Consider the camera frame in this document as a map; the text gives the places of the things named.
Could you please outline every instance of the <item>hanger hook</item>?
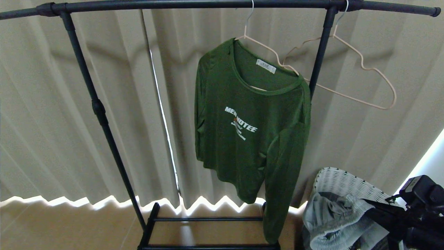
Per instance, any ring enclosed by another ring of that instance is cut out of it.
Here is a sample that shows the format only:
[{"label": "hanger hook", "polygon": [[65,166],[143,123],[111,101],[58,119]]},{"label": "hanger hook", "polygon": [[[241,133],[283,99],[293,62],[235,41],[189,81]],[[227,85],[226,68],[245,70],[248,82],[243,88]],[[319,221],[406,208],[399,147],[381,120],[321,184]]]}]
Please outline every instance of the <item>hanger hook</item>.
[{"label": "hanger hook", "polygon": [[248,20],[250,19],[251,15],[253,14],[253,11],[254,11],[254,0],[251,0],[251,4],[252,4],[251,12],[250,12],[250,14],[249,14],[248,17],[247,17],[247,21],[245,22],[245,27],[247,27],[247,25],[248,25]]},{"label": "hanger hook", "polygon": [[345,0],[347,1],[347,6],[345,7],[344,13],[342,13],[342,15],[339,17],[339,19],[336,21],[336,26],[339,24],[339,20],[341,20],[341,18],[345,15],[345,13],[347,12],[347,10],[349,9],[349,0]]}]

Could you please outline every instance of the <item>tile grout line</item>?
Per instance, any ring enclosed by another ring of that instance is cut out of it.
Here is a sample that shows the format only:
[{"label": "tile grout line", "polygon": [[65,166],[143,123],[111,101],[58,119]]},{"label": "tile grout line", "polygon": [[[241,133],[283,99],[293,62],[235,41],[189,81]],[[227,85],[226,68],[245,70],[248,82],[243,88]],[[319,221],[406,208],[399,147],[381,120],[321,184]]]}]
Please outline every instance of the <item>tile grout line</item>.
[{"label": "tile grout line", "polygon": [[11,223],[9,223],[4,229],[2,229],[1,230],[1,233],[4,233],[4,232],[6,232],[6,230],[9,228],[9,226],[10,225],[12,225],[14,222],[16,222],[16,220],[30,207],[32,205],[32,203],[31,204],[29,204],[25,209],[23,209],[23,211],[21,211],[20,212],[20,214],[19,215],[17,215],[12,221],[11,221]]},{"label": "tile grout line", "polygon": [[131,226],[128,228],[127,234],[125,235],[125,237],[122,240],[122,244],[120,245],[120,250],[122,250],[123,245],[125,244],[125,241],[127,240],[128,235],[130,234],[131,228],[133,228],[133,225],[134,225],[135,221],[136,221],[136,216],[134,216],[133,222],[131,223]]}]

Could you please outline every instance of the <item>gray garment in basket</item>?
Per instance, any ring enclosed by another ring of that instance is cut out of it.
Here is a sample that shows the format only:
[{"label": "gray garment in basket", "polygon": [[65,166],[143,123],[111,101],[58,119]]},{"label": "gray garment in basket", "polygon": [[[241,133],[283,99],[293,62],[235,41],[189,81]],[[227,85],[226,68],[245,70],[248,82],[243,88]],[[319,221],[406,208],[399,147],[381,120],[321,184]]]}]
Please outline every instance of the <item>gray garment in basket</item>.
[{"label": "gray garment in basket", "polygon": [[345,250],[358,239],[361,250],[372,249],[388,231],[364,216],[371,208],[353,195],[330,201],[314,192],[302,217],[305,249]]}]

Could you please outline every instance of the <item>brown floor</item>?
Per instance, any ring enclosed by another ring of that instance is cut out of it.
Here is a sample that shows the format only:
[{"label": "brown floor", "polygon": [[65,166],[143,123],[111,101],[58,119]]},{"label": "brown floor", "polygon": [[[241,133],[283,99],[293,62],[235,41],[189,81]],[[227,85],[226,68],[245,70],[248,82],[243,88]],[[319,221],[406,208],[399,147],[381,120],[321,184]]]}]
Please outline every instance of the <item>brown floor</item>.
[{"label": "brown floor", "polygon": [[[193,216],[260,216],[261,207],[248,205],[238,214],[222,205],[211,211],[200,205]],[[44,202],[10,202],[0,208],[0,249],[137,249],[142,230],[131,206],[119,208],[109,202],[94,210],[91,205],[67,203],[48,206]],[[162,206],[159,216],[176,216]],[[279,239],[283,250],[295,249],[299,241],[301,215],[289,213]],[[157,222],[152,244],[249,244],[266,243],[261,222]]]}]

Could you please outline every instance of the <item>round neckline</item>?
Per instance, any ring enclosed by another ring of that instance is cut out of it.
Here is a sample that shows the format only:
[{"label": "round neckline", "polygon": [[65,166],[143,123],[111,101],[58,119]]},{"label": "round neckline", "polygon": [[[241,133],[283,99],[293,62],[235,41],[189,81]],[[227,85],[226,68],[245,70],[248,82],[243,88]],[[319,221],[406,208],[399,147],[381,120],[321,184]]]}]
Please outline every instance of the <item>round neckline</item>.
[{"label": "round neckline", "polygon": [[234,38],[232,38],[232,42],[230,44],[230,61],[231,61],[231,66],[233,68],[234,74],[236,75],[236,78],[239,80],[239,82],[245,87],[247,88],[249,91],[252,91],[256,94],[260,94],[260,95],[264,95],[264,96],[274,96],[274,95],[280,95],[283,93],[286,93],[292,89],[297,88],[298,86],[301,85],[301,81],[303,80],[303,77],[301,76],[301,74],[299,74],[299,76],[297,76],[297,79],[291,83],[290,85],[281,88],[281,89],[276,89],[276,90],[267,90],[267,91],[261,91],[259,89],[255,89],[253,87],[250,86],[250,84],[248,84],[239,74],[238,68],[236,66],[236,62],[235,62],[235,57],[234,57],[234,45],[238,44],[240,46],[241,49],[243,49],[244,51],[246,51],[247,53],[249,53],[250,55],[252,55],[254,58],[260,59],[268,64],[270,64],[271,66],[275,67],[276,70],[281,71],[282,73],[285,74],[289,74],[293,77],[295,77],[295,73],[291,70],[287,70],[286,68],[283,68],[281,66],[277,66],[274,63],[270,63],[267,60],[262,59],[260,56],[256,55],[255,53],[251,52],[250,50],[248,50],[239,40],[235,40]]}]

